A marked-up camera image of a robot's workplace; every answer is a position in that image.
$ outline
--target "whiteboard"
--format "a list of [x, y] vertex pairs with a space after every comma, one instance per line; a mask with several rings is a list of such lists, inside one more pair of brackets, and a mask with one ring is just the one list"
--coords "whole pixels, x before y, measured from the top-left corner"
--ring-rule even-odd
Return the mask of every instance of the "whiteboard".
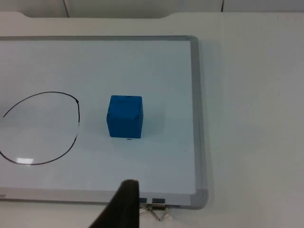
[[[194, 37], [4, 38], [0, 52], [6, 199], [108, 202], [136, 179], [148, 203], [203, 205]], [[111, 95], [142, 96], [141, 139], [109, 136]]]

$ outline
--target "drawn circle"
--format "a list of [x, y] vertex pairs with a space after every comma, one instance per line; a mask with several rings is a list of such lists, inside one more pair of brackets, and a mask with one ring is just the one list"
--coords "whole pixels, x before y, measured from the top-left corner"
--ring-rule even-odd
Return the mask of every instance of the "drawn circle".
[[66, 155], [80, 124], [79, 101], [43, 92], [12, 106], [0, 119], [0, 155], [19, 165], [42, 165]]

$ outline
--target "metal clip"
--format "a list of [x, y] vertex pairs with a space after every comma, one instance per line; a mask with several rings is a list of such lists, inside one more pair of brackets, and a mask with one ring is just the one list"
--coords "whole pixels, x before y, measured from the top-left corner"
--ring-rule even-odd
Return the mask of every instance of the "metal clip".
[[146, 198], [140, 198], [139, 199], [139, 209], [144, 209], [143, 212], [140, 212], [139, 215], [144, 215], [144, 214], [147, 214], [150, 209], [148, 208], [148, 205], [147, 205], [147, 199]]
[[[156, 210], [163, 211], [163, 214], [161, 217], [159, 217], [155, 214]], [[166, 214], [168, 214], [168, 212], [169, 212], [169, 208], [165, 204], [165, 199], [152, 199], [152, 206], [151, 206], [150, 212], [153, 214], [153, 216], [158, 221], [162, 221], [164, 219], [164, 217], [166, 216]]]

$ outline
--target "dark object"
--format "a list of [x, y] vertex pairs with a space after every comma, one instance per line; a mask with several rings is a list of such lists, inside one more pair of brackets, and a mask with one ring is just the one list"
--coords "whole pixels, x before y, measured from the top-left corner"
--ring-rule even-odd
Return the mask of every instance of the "dark object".
[[141, 96], [111, 96], [106, 121], [111, 137], [140, 138], [143, 124]]
[[125, 180], [90, 228], [138, 228], [139, 184]]

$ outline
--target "blue block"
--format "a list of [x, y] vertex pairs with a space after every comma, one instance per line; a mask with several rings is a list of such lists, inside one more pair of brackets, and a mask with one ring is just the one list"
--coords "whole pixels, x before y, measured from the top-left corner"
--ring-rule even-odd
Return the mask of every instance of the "blue block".
[[140, 138], [143, 124], [141, 96], [111, 96], [106, 122], [111, 137]]

